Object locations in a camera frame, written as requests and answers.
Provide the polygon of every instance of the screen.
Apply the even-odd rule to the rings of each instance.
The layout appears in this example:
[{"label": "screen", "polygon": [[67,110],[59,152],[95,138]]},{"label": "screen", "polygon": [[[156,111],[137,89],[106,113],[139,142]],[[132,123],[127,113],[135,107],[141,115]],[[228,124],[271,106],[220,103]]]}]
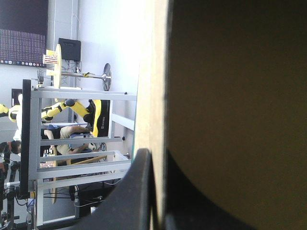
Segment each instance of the screen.
[{"label": "screen", "polygon": [[44,67],[48,0],[0,0],[0,64]]}]

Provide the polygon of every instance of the black object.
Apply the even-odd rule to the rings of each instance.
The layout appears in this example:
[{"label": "black object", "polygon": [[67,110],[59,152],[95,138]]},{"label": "black object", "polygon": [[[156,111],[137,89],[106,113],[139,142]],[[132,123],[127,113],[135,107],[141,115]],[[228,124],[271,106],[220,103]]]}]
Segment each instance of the black object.
[{"label": "black object", "polygon": [[[17,161],[13,161],[11,163],[11,174],[10,174],[10,179],[9,182],[14,182],[15,181],[15,176],[16,176],[16,171],[19,169],[19,163]],[[7,176],[7,168],[6,168],[6,173],[3,173],[1,171],[1,189],[3,188],[3,183],[4,180]],[[17,229],[16,224],[14,223],[15,219],[19,219],[19,216],[14,215],[14,210],[15,210],[15,202],[14,198],[16,197],[17,193],[17,188],[14,185],[9,185],[1,197],[2,199],[6,198],[7,199],[7,213],[1,214],[1,225],[2,228],[0,230],[14,230]]]},{"label": "black object", "polygon": [[[88,100],[88,102],[90,104],[86,109],[89,111],[89,114],[86,114],[83,120],[88,123],[87,128],[93,131],[96,105],[93,100]],[[97,118],[97,127],[99,127],[98,137],[107,137],[109,132],[110,101],[100,100],[100,105],[101,105],[101,112],[99,117]]]},{"label": "black object", "polygon": [[167,154],[165,230],[252,230],[195,188]]},{"label": "black object", "polygon": [[62,59],[81,61],[81,41],[59,38]]},{"label": "black object", "polygon": [[76,224],[79,221],[79,219],[68,219],[68,220],[62,220],[57,222],[52,222],[44,225],[37,226],[36,228],[39,230],[54,230],[54,229],[62,229],[70,227],[74,224]]},{"label": "black object", "polygon": [[23,80],[23,128],[21,131],[21,164],[19,171],[20,198],[29,198],[29,144],[30,144],[30,107],[31,107],[31,80]]},{"label": "black object", "polygon": [[12,107],[14,105],[20,104],[18,101],[18,95],[23,93],[22,89],[12,89],[11,94],[12,94]]},{"label": "black object", "polygon": [[[113,180],[105,181],[109,184],[113,184]],[[100,203],[94,203],[90,204],[91,202],[99,201],[98,199],[93,200],[95,197],[101,196],[103,200],[106,199],[106,197],[114,190],[115,186],[114,185],[109,185],[105,184],[104,182],[96,182],[96,183],[90,183],[90,184],[79,184],[78,185],[78,195],[77,197],[79,198],[79,205],[83,207],[79,207],[79,217],[85,217],[89,214],[91,214],[91,207],[96,207]],[[69,193],[71,195],[72,200],[75,200],[75,186],[72,185],[69,187]]]},{"label": "black object", "polygon": [[0,0],[0,64],[44,67],[48,0]]},{"label": "black object", "polygon": [[153,187],[152,157],[147,149],[138,154],[126,176],[105,202],[72,230],[147,230],[150,220],[150,192]]}]

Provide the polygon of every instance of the aluminum frame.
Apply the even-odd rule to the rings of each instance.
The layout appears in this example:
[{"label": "aluminum frame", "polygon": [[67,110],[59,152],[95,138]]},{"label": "aluminum frame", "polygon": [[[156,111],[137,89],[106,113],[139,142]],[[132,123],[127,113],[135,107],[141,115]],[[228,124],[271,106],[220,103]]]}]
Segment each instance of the aluminum frame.
[{"label": "aluminum frame", "polygon": [[[41,123],[40,111],[42,108],[42,98],[75,98],[75,99],[98,99],[110,100],[110,118],[108,136],[103,138],[76,138],[76,139],[52,139],[41,140],[40,130],[43,127]],[[123,141],[122,137],[114,137],[114,124],[119,123],[129,129],[134,127],[134,121],[125,117],[113,114],[113,100],[136,101],[137,97],[134,94],[126,92],[106,92],[106,91],[84,91],[74,89],[52,89],[38,88],[31,91],[31,107],[30,107],[30,141],[29,141],[29,192],[36,191],[36,226],[44,223],[55,222],[55,220],[43,221],[43,196],[44,189],[58,188],[75,184],[87,184],[98,181],[111,179],[120,179],[128,171],[131,161],[124,157],[119,151],[91,152],[74,154],[70,156],[52,156],[40,157],[40,147],[46,145],[60,144],[77,144],[77,143],[98,143],[98,142],[118,142]],[[40,168],[40,163],[44,161],[60,161],[68,159],[77,159],[94,156],[109,156],[114,155],[114,159],[118,161],[106,161],[99,163],[68,165],[53,168]],[[88,173],[107,174],[90,175],[64,180],[56,180],[52,182],[44,182],[44,178],[74,176]],[[64,217],[61,219],[70,219],[72,217]]]}]

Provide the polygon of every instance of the man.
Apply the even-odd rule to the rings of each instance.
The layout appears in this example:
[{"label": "man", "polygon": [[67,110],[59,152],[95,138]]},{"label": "man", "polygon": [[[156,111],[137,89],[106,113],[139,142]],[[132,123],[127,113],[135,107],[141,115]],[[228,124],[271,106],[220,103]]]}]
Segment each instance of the man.
[{"label": "man", "polygon": [[[65,126],[65,127],[59,127],[56,129],[52,129],[52,130],[42,129],[41,137],[42,139],[70,138],[71,134],[73,133],[84,133],[84,132],[88,133],[89,131],[90,131],[89,129],[81,127],[81,126]],[[75,149],[71,149],[69,145],[42,146],[41,156],[44,153],[44,150],[48,150],[50,147],[53,149],[54,152],[57,151],[57,153],[60,153],[62,155],[68,155],[68,154],[81,153],[83,150],[89,147],[89,144],[88,143],[84,144]]]}]

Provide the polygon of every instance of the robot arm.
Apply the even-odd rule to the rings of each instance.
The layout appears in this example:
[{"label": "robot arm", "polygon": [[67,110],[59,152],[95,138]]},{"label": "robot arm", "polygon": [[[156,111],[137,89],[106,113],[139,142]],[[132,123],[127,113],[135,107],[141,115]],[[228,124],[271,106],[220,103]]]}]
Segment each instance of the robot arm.
[{"label": "robot arm", "polygon": [[0,104],[0,117],[9,116],[9,109],[3,105]]},{"label": "robot arm", "polygon": [[82,118],[89,114],[89,111],[76,99],[67,99],[65,102],[59,102],[52,106],[46,107],[42,111],[42,119],[51,121],[56,115],[61,113],[64,109],[71,108]]},{"label": "robot arm", "polygon": [[53,117],[61,113],[64,109],[67,108],[67,105],[64,102],[56,103],[52,106],[42,109],[42,119],[46,121],[51,121]]}]

